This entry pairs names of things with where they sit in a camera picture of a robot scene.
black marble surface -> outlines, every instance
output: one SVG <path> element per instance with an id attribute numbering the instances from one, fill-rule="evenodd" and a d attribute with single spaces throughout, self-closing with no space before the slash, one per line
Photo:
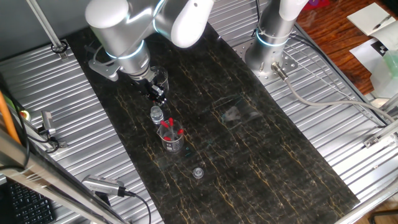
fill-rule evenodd
<path id="1" fill-rule="evenodd" d="M 67 38 L 166 224 L 334 223 L 358 203 L 209 25 L 188 50 L 147 38 L 151 65 L 169 72 L 163 111 L 185 128 L 179 154 L 163 149 L 153 103 L 128 77 L 89 69 L 84 45 L 95 39 L 89 29 Z"/>

small glass bottle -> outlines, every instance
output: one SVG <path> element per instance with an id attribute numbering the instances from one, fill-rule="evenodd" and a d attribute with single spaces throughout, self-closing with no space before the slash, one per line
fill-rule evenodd
<path id="1" fill-rule="evenodd" d="M 164 120 L 162 109 L 158 106 L 153 106 L 150 109 L 150 118 L 156 126 L 159 126 L 160 122 Z"/>

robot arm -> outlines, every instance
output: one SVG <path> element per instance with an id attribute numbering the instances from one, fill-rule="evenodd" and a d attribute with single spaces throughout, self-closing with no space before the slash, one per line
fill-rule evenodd
<path id="1" fill-rule="evenodd" d="M 149 66 L 144 39 L 158 32 L 177 47 L 190 47 L 205 30 L 213 5 L 214 0 L 91 0 L 87 23 L 114 64 L 105 66 L 95 58 L 88 64 L 112 81 L 118 73 L 129 75 L 139 91 L 163 104 L 165 93 Z"/>
<path id="2" fill-rule="evenodd" d="M 272 0 L 261 14 L 256 38 L 245 54 L 245 62 L 257 76 L 272 73 L 271 65 L 282 60 L 282 52 L 297 16 L 308 0 Z"/>

keyboard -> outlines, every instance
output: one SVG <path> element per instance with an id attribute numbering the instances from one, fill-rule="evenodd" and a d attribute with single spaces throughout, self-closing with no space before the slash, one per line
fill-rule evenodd
<path id="1" fill-rule="evenodd" d="M 31 190 L 19 183 L 7 180 L 9 198 L 4 198 L 2 207 L 12 207 L 13 220 L 9 223 L 16 224 L 49 224 L 55 221 L 51 201 L 34 190 Z"/>

metal base plate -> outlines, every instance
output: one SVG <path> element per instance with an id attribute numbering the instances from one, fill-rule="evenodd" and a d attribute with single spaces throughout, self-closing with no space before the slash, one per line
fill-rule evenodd
<path id="1" fill-rule="evenodd" d="M 254 39 L 233 47 L 234 51 L 241 57 L 241 59 L 243 61 L 244 61 L 244 56 L 246 54 L 246 51 L 253 44 L 253 42 L 254 42 Z M 289 56 L 286 52 L 283 52 L 282 60 L 280 62 L 280 67 L 286 73 L 291 73 L 297 69 L 298 63 L 291 56 Z M 279 78 L 275 72 L 272 72 L 272 73 L 258 72 L 258 73 L 255 73 L 255 75 L 258 77 L 258 79 L 263 84 L 269 83 L 269 82 Z"/>

